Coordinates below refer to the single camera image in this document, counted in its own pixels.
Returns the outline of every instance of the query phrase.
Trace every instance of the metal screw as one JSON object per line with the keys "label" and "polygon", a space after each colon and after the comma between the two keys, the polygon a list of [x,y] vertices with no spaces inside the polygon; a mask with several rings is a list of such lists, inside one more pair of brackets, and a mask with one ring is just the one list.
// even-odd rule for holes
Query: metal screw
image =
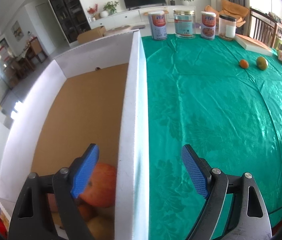
{"label": "metal screw", "polygon": [[62,168],[60,169],[60,173],[61,174],[67,174],[69,172],[69,169],[68,168]]}
{"label": "metal screw", "polygon": [[220,173],[221,173],[221,170],[220,170],[219,168],[213,168],[213,169],[212,169],[212,172],[213,172],[214,174],[220,174]]}
{"label": "metal screw", "polygon": [[251,178],[252,178],[252,174],[249,173],[249,172],[244,173],[244,176],[245,176],[247,179],[251,179]]}
{"label": "metal screw", "polygon": [[36,174],[35,172],[31,172],[31,173],[28,175],[28,178],[29,178],[29,179],[34,179],[36,176],[37,176],[37,174]]}

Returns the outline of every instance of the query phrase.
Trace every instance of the black display cabinet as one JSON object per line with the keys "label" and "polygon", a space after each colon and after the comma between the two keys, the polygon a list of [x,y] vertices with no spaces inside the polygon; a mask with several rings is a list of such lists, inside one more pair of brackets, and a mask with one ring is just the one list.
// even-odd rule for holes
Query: black display cabinet
{"label": "black display cabinet", "polygon": [[75,42],[80,33],[91,30],[79,0],[50,0],[69,43]]}

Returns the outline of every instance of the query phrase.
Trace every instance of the dining table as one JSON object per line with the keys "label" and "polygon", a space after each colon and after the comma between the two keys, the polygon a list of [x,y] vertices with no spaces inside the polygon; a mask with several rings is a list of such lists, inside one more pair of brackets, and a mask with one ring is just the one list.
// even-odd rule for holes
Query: dining table
{"label": "dining table", "polygon": [[[142,37],[147,64],[150,240],[180,240],[205,199],[181,161],[190,144],[224,173],[253,175],[271,226],[282,219],[282,63],[218,36],[206,40]],[[268,68],[260,70],[263,56]],[[239,66],[245,59],[247,69]],[[228,194],[213,237],[222,235]]]}

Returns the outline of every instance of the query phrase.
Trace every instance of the tile floor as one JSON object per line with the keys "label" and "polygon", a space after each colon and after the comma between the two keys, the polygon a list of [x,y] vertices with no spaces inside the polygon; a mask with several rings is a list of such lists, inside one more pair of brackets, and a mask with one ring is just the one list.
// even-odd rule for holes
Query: tile floor
{"label": "tile floor", "polygon": [[68,44],[58,47],[54,52],[52,52],[49,57],[40,63],[36,58],[33,59],[36,69],[30,73],[25,79],[22,79],[19,84],[17,84],[4,98],[1,103],[2,108],[6,111],[6,115],[10,116],[11,112],[14,110],[14,106],[17,101],[23,102],[28,92],[30,91],[33,84],[36,82],[38,77],[41,75],[43,70],[50,64],[50,62],[58,55],[63,52],[68,51],[71,47]]}

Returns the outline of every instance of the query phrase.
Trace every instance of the white vase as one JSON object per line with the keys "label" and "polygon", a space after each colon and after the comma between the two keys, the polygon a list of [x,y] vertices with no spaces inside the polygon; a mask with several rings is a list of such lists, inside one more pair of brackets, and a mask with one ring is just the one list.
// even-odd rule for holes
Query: white vase
{"label": "white vase", "polygon": [[102,11],[102,12],[100,12],[101,18],[105,18],[105,17],[107,17],[108,15],[109,15],[109,12],[108,12],[108,11]]}
{"label": "white vase", "polygon": [[190,1],[182,0],[182,5],[189,6],[190,3],[191,3]]}

